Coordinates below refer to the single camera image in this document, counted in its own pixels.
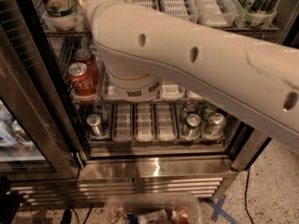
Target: speckled concrete floor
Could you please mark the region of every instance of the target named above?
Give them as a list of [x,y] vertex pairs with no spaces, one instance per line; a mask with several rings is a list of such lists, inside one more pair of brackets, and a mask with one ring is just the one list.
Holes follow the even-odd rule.
[[[223,206],[218,212],[214,210],[215,206],[211,207],[211,203],[200,201],[202,223],[251,223],[244,199],[247,174],[241,173],[227,190],[222,197],[222,200],[225,199]],[[254,223],[299,223],[299,155],[276,142],[270,143],[251,166],[248,209]],[[89,206],[75,210],[79,223],[83,223]],[[102,212],[102,207],[95,205],[86,223],[102,224]],[[12,223],[58,224],[63,213],[62,206],[20,207]],[[72,223],[77,223],[75,215]]]

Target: red soda can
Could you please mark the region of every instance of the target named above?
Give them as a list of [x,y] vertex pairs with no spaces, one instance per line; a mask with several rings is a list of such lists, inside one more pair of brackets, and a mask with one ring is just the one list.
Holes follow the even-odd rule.
[[75,52],[74,60],[76,63],[87,65],[93,77],[93,84],[96,86],[99,79],[99,68],[93,53],[88,49],[79,49]]
[[67,76],[78,95],[88,96],[96,93],[93,77],[85,63],[71,64]]

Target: screw hole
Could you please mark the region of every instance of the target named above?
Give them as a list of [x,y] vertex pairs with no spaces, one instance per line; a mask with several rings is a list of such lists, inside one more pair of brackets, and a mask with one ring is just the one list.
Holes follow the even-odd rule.
[[140,35],[138,38],[139,47],[143,48],[146,45],[146,36],[144,34]]
[[190,50],[190,54],[189,54],[189,60],[191,63],[194,63],[198,57],[198,48],[197,47],[194,47]]
[[296,92],[288,93],[283,104],[283,111],[287,112],[293,109],[298,102],[298,94]]

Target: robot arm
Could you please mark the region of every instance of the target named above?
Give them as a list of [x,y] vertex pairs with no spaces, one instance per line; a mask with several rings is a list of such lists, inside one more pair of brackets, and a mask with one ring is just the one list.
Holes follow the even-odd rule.
[[182,21],[130,0],[85,7],[110,81],[144,101],[159,77],[198,93],[299,152],[299,51]]

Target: blue tape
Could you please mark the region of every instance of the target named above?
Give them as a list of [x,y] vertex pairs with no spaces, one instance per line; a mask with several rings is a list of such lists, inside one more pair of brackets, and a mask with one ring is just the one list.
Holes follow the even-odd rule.
[[221,196],[217,203],[214,203],[210,199],[204,199],[204,201],[211,206],[214,209],[214,212],[212,214],[211,220],[217,222],[219,216],[222,216],[225,218],[229,223],[236,224],[236,220],[233,219],[231,216],[229,216],[223,209],[224,201],[226,199],[226,195]]

